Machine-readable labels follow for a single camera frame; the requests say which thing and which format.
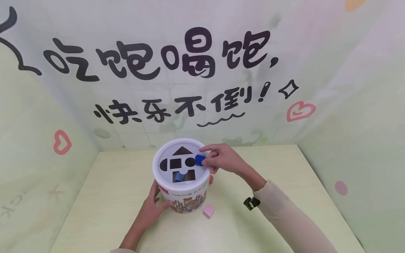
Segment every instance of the beige sleeve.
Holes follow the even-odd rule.
[[[295,253],[337,252],[321,229],[272,181],[253,192],[258,208]]]
[[[114,249],[111,250],[110,253],[135,253],[135,251],[132,251],[130,249]]]

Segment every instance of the right hand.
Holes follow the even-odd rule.
[[[209,166],[212,174],[217,173],[219,168],[233,172],[241,173],[249,165],[225,143],[211,144],[200,149],[200,152],[211,151],[207,158],[202,161],[204,166]]]

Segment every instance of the wall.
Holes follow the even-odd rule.
[[[19,17],[7,36],[30,38],[12,43],[68,94],[102,150],[181,137],[288,144],[358,89],[328,84],[387,3],[346,2],[6,1]]]
[[[404,11],[391,1],[333,80],[357,91],[298,141],[366,252],[405,248]]]
[[[98,147],[2,44],[0,55],[0,252],[48,252]]]

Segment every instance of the white lid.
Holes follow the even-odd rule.
[[[199,141],[182,138],[163,145],[153,158],[153,175],[159,185],[174,191],[191,190],[209,178],[209,169],[198,166],[196,155],[207,157],[199,151],[204,145]]]

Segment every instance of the square hole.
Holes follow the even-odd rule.
[[[194,170],[188,170],[185,175],[181,174],[179,171],[173,172],[173,183],[193,180],[196,180],[196,172]]]
[[[180,169],[181,168],[181,158],[170,160],[170,169]]]

